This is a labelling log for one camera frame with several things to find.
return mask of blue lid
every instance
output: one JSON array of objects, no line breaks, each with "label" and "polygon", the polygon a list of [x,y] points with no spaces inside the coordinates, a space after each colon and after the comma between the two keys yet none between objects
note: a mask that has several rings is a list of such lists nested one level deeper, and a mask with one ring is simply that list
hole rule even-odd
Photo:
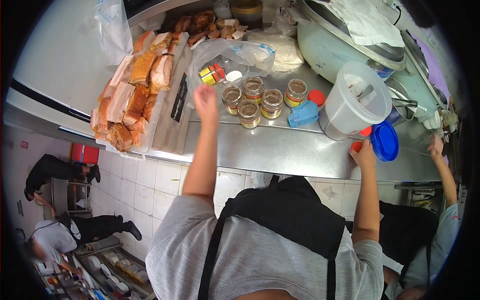
[{"label": "blue lid", "polygon": [[398,136],[388,121],[372,126],[370,134],[373,151],[382,161],[392,161],[398,155]]}]

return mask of gray t-shirt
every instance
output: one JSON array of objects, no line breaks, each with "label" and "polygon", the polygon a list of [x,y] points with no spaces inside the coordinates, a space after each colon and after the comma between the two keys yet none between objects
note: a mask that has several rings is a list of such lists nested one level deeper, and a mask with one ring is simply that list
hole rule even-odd
[{"label": "gray t-shirt", "polygon": [[[63,253],[73,251],[77,248],[77,242],[73,239],[68,229],[58,221],[40,221],[36,224],[35,229],[38,230],[35,231],[33,237],[37,243],[42,246],[46,255],[57,264],[61,264]],[[77,239],[82,237],[73,220],[71,221],[70,229]]]},{"label": "gray t-shirt", "polygon": [[[173,200],[145,259],[159,299],[197,299],[216,223],[214,209],[204,200],[191,196]],[[326,280],[324,257],[247,218],[232,216],[223,228],[209,299],[272,288],[297,299],[325,299]],[[336,257],[335,299],[379,299],[383,287],[380,244],[363,240],[353,245],[345,228]]]}]

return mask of plastic pitcher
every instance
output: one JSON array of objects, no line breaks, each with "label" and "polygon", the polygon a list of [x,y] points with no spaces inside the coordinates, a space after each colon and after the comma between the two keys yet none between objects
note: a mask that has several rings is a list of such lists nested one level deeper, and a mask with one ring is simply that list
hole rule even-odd
[{"label": "plastic pitcher", "polygon": [[392,99],[383,80],[367,65],[349,61],[336,75],[319,123],[328,137],[343,140],[383,122],[391,110]]}]

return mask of hand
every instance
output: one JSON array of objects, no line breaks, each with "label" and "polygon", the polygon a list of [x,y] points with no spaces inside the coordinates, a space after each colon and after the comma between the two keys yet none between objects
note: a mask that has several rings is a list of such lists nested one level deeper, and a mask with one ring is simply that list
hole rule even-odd
[{"label": "hand", "polygon": [[203,84],[193,91],[193,100],[202,126],[218,127],[218,107],[216,92],[211,86]]},{"label": "hand", "polygon": [[363,140],[362,144],[363,145],[360,152],[350,148],[348,153],[350,153],[360,169],[375,168],[376,158],[375,153],[373,152],[372,144],[368,139]]},{"label": "hand", "polygon": [[442,139],[436,134],[432,134],[430,137],[430,146],[428,146],[428,151],[430,151],[430,156],[435,160],[438,158],[442,158],[442,151],[444,149],[444,142]]}]

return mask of red lid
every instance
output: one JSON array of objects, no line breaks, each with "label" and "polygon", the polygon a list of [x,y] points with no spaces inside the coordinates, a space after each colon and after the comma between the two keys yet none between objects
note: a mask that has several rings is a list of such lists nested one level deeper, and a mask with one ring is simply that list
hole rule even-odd
[{"label": "red lid", "polygon": [[369,127],[365,128],[364,130],[360,131],[360,134],[363,135],[363,136],[370,135],[370,133],[372,133],[372,127],[371,126],[369,126]]},{"label": "red lid", "polygon": [[353,142],[353,143],[352,143],[352,146],[350,146],[350,148],[352,148],[352,149],[355,150],[356,152],[360,152],[362,146],[363,146],[363,143],[362,143],[362,142],[356,141],[356,142]]},{"label": "red lid", "polygon": [[215,67],[216,71],[218,72],[218,75],[220,76],[220,78],[224,78],[225,77],[225,70],[220,67],[217,63],[214,63],[213,66]]},{"label": "red lid", "polygon": [[322,106],[325,103],[325,95],[319,90],[311,90],[308,93],[308,99],[315,102],[318,106]]}]

